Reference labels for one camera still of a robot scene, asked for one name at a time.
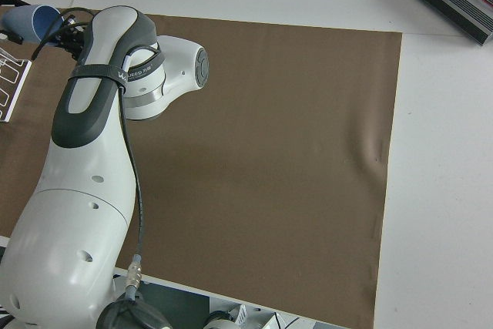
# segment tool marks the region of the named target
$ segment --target brown paper sheet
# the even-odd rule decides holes
[[[203,90],[129,124],[146,207],[144,273],[371,328],[401,34],[153,20],[160,35],[204,45],[211,65]],[[32,49],[8,44],[16,56]],[[0,235],[37,183],[73,65],[43,50],[0,126]]]

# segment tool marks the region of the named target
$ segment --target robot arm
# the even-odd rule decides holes
[[[121,100],[126,118],[152,118],[207,76],[200,45],[156,37],[135,9],[111,7],[93,18],[55,112],[38,186],[0,264],[0,304],[17,319],[12,327],[96,326],[115,300],[112,272],[135,200]]]

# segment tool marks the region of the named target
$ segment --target black velcro strap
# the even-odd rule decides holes
[[[77,65],[70,74],[69,79],[83,77],[107,78],[125,89],[129,79],[129,75],[115,65]]]
[[[151,58],[147,59],[144,63],[136,65],[129,69],[129,81],[135,81],[150,75],[158,69],[164,62],[164,54],[159,51]]]

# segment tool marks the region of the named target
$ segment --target white table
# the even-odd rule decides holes
[[[26,1],[403,32],[374,327],[491,327],[493,43],[418,0]]]

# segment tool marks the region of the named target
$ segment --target blue cup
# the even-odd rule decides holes
[[[59,10],[50,5],[22,5],[3,15],[2,28],[20,35],[26,42],[40,42],[55,18],[58,21],[50,33],[63,23]]]

